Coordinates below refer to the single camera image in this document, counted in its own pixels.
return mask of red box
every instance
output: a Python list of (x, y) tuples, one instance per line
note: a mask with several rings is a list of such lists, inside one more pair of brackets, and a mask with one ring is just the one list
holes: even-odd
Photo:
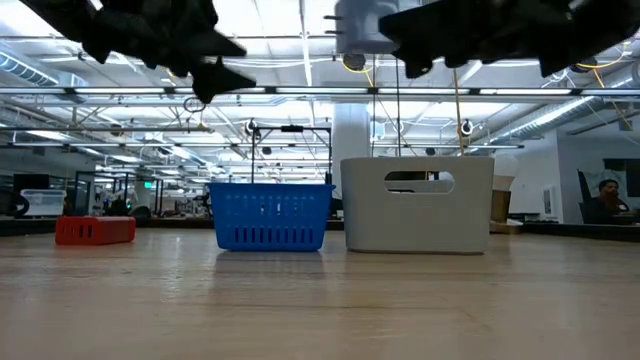
[(136, 220), (130, 217), (60, 217), (57, 245), (108, 245), (126, 243), (136, 236)]

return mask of white bin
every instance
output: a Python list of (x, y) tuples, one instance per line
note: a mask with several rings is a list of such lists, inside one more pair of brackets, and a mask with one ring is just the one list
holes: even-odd
[(30, 190), (20, 191), (20, 195), (29, 201), (29, 211), (24, 216), (60, 216), (64, 210), (64, 190)]
[[(489, 245), (490, 157), (343, 160), (347, 248), (365, 252), (478, 254)], [(440, 171), (451, 181), (385, 181), (391, 172)]]

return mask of wooden table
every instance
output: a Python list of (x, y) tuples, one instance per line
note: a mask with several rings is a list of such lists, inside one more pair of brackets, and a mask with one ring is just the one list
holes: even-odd
[(497, 236), (484, 256), (0, 241), (0, 359), (639, 359), (640, 247)]

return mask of wire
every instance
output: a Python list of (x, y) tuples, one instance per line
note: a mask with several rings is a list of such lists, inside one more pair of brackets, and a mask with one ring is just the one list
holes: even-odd
[[(600, 77), (598, 70), (593, 69), (592, 71), (593, 71), (593, 75), (595, 75), (596, 79), (598, 80), (598, 83), (604, 89), (606, 86), (604, 85), (604, 81), (602, 81), (602, 77)], [(627, 124), (627, 126), (629, 126), (629, 128), (632, 128), (631, 122), (627, 120), (627, 117), (624, 115), (622, 110), (620, 110), (620, 108), (618, 107), (618, 104), (616, 104), (615, 102), (612, 102), (612, 104), (613, 104), (613, 107), (616, 108), (616, 112), (618, 113), (618, 116), (622, 118), (622, 120), (625, 122), (625, 124)]]
[(460, 156), (464, 156), (464, 144), (462, 143), (462, 119), (460, 118), (460, 88), (458, 87), (458, 71), (453, 69), (453, 84), (456, 88), (456, 113), (458, 118), (458, 143), (460, 144)]
[[(352, 72), (352, 73), (356, 73), (356, 74), (365, 74), (365, 76), (367, 77), (367, 81), (369, 82), (369, 86), (370, 87), (375, 87), (373, 84), (373, 81), (371, 80), (371, 76), (369, 76), (369, 72), (371, 70), (373, 70), (373, 67), (367, 69), (367, 70), (360, 70), (360, 71), (356, 71), (356, 70), (351, 70), (349, 69), (344, 63), (342, 63), (342, 66), (347, 69), (348, 71)], [(393, 129), (395, 131), (398, 131), (398, 127), (396, 126), (396, 124), (393, 122), (393, 120), (391, 119), (391, 115), (389, 115), (389, 112), (387, 111), (386, 107), (384, 106), (384, 104), (382, 103), (382, 100), (380, 99), (379, 95), (376, 95), (376, 98), (378, 99), (378, 102), (380, 102), (380, 106), (382, 107), (382, 110), (384, 110), (385, 115), (387, 115), (387, 121), (391, 123), (391, 125), (393, 125)], [(376, 107), (376, 103), (374, 101), (373, 103), (373, 107), (375, 109)], [(407, 142), (407, 139), (404, 138), (404, 136), (402, 135), (402, 132), (400, 132), (400, 139), (405, 143), (405, 145), (409, 145), (409, 143)], [(413, 150), (413, 148), (409, 147), (409, 150), (411, 150), (411, 152), (413, 153), (413, 155), (418, 156), (418, 154)]]
[[(573, 82), (573, 80), (571, 79), (571, 76), (567, 76), (567, 81), (569, 81), (569, 82), (571, 83), (571, 85), (572, 85), (574, 88), (577, 88), (576, 83), (574, 83), (574, 82)], [(603, 118), (602, 118), (602, 116), (600, 116), (600, 114), (598, 114), (598, 112), (597, 112), (597, 111), (596, 111), (596, 110), (595, 110), (591, 105), (589, 105), (589, 102), (586, 102), (585, 104), (587, 105), (587, 107), (589, 108), (589, 110), (591, 110), (591, 112), (593, 113), (593, 115), (595, 115), (598, 119), (600, 119), (600, 121), (602, 121), (602, 123), (603, 123), (604, 125), (609, 125), (609, 123), (608, 123), (605, 119), (603, 119)], [(637, 142), (637, 141), (635, 141), (634, 139), (632, 139), (632, 138), (628, 137), (627, 135), (622, 134), (622, 133), (621, 133), (620, 135), (621, 135), (624, 139), (626, 139), (626, 140), (628, 140), (629, 142), (633, 143), (634, 145), (638, 145), (638, 146), (640, 146), (640, 143), (638, 143), (638, 142)]]
[(613, 60), (612, 62), (609, 62), (609, 63), (606, 63), (606, 64), (602, 64), (602, 65), (587, 65), (587, 64), (580, 64), (580, 63), (577, 63), (576, 65), (578, 65), (581, 68), (592, 69), (592, 70), (608, 68), (609, 66), (613, 66), (613, 65), (619, 63), (620, 61), (624, 60), (624, 57), (626, 56), (625, 51), (627, 50), (628, 46), (629, 45), (627, 43), (625, 43), (623, 45), (622, 51), (620, 52), (620, 57), (618, 57), (616, 60)]
[(581, 68), (585, 68), (585, 69), (593, 69), (593, 70), (595, 70), (595, 69), (604, 69), (604, 68), (608, 68), (609, 66), (613, 66), (613, 65), (619, 63), (620, 61), (622, 61), (624, 59), (624, 57), (625, 57), (625, 54), (623, 52), (622, 54), (620, 54), (620, 57), (617, 58), (616, 60), (614, 60), (614, 61), (612, 61), (610, 63), (603, 64), (603, 65), (586, 65), (586, 64), (580, 64), (580, 63), (578, 63), (576, 65), (578, 65)]

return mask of white column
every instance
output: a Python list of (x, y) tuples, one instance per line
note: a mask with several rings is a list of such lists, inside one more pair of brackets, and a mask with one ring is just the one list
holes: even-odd
[(333, 185), (342, 197), (340, 162), (371, 156), (371, 117), (366, 104), (335, 104), (333, 111)]

